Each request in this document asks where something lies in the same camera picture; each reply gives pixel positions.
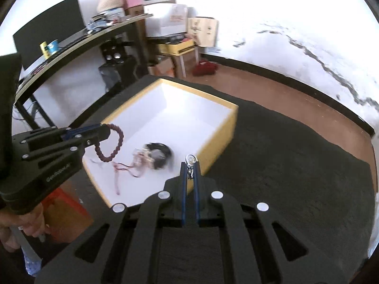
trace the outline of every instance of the braided red cord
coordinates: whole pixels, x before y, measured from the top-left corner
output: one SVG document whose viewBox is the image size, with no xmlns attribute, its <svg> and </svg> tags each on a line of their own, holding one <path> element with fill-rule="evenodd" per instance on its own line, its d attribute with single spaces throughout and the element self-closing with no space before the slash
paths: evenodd
<svg viewBox="0 0 379 284">
<path fill-rule="evenodd" d="M 122 132 L 121 128 L 119 126 L 116 126 L 114 124 L 107 124 L 109 129 L 116 131 L 119 134 L 119 141 L 117 144 L 117 147 L 114 149 L 114 151 L 111 153 L 109 157 L 106 157 L 103 155 L 100 149 L 100 142 L 95 143 L 95 151 L 96 154 L 98 155 L 99 159 L 103 162 L 111 162 L 114 157 L 118 154 L 120 151 L 120 148 L 122 146 L 122 142 L 124 141 L 124 133 Z"/>
</svg>

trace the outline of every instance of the black desk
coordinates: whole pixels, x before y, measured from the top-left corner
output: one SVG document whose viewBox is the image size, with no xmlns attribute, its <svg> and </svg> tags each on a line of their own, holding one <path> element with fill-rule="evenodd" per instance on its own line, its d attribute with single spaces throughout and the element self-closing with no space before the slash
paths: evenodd
<svg viewBox="0 0 379 284">
<path fill-rule="evenodd" d="M 136 48 L 137 59 L 140 62 L 140 67 L 142 73 L 146 75 L 147 71 L 147 60 L 145 58 L 143 47 L 139 38 L 137 22 L 139 20 L 144 20 L 151 17 L 151 14 L 142 14 L 139 16 L 132 17 L 125 22 L 117 23 L 113 26 L 110 26 L 92 36 L 83 39 L 77 44 L 73 45 L 67 49 L 62 54 L 58 55 L 55 59 L 49 62 L 44 68 L 42 68 L 36 75 L 34 75 L 30 80 L 20 86 L 19 90 L 16 93 L 15 106 L 20 112 L 25 121 L 29 124 L 32 129 L 39 129 L 40 127 L 35 122 L 34 118 L 28 113 L 24 108 L 24 103 L 30 98 L 32 101 L 35 101 L 33 93 L 44 83 L 46 82 L 53 74 L 55 74 L 63 66 L 67 65 L 73 59 L 82 55 L 84 52 L 89 49 L 99 46 L 108 39 L 126 32 L 130 43 Z M 50 126 L 54 126 L 54 123 L 50 120 L 47 114 L 43 111 L 41 106 L 37 103 L 37 109 L 41 113 L 42 117 L 48 122 Z"/>
</svg>

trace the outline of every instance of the human hand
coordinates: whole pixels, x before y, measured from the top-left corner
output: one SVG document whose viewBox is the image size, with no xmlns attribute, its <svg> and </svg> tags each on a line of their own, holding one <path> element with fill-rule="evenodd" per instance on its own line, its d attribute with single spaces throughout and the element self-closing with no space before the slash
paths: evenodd
<svg viewBox="0 0 379 284">
<path fill-rule="evenodd" d="M 43 233 L 50 233 L 45 225 L 42 204 L 38 204 L 30 213 L 16 215 L 7 207 L 0 209 L 0 241 L 8 252 L 20 248 L 16 238 L 9 229 L 10 226 L 22 227 L 25 235 L 38 237 Z"/>
</svg>

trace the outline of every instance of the red object on floor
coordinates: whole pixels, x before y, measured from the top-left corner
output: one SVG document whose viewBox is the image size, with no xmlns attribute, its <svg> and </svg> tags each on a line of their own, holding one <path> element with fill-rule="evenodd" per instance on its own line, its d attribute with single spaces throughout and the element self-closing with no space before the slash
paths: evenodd
<svg viewBox="0 0 379 284">
<path fill-rule="evenodd" d="M 214 75 L 218 65 L 207 60 L 201 60 L 196 67 L 192 70 L 192 75 L 195 77 L 201 75 Z"/>
</svg>

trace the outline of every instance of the desk leg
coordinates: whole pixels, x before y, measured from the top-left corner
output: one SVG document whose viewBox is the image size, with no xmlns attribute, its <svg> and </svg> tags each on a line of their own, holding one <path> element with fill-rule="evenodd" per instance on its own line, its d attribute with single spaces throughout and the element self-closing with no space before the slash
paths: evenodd
<svg viewBox="0 0 379 284">
<path fill-rule="evenodd" d="M 140 34 L 138 32 L 138 22 L 134 22 L 132 24 L 128 24 L 128 30 L 126 31 L 126 35 L 128 36 L 128 40 L 134 42 L 134 47 L 136 48 L 136 52 L 138 55 L 139 65 L 137 66 L 139 69 L 138 74 L 141 76 L 147 75 L 149 72 L 147 71 L 147 60 L 144 54 L 144 50 L 142 47 L 142 39 L 140 39 Z"/>
<path fill-rule="evenodd" d="M 41 105 L 39 104 L 39 102 L 37 101 L 37 99 L 34 97 L 34 95 L 31 95 L 30 96 L 30 100 L 32 102 L 34 102 L 34 104 L 37 106 L 37 110 L 38 112 L 41 114 L 41 116 L 44 118 L 44 120 L 46 121 L 46 123 L 49 124 L 50 127 L 53 127 L 53 126 L 56 126 L 53 121 L 50 119 L 50 117 L 46 114 L 45 110 L 42 109 Z"/>
<path fill-rule="evenodd" d="M 18 110 L 18 112 L 20 112 L 22 118 L 28 123 L 28 125 L 33 130 L 40 129 L 39 125 L 35 122 L 35 120 L 33 119 L 33 117 L 31 117 L 31 115 L 25 109 L 25 107 L 23 106 L 22 103 L 20 103 L 19 101 L 16 101 L 16 103 L 14 104 L 14 106 L 16 107 L 16 109 Z"/>
</svg>

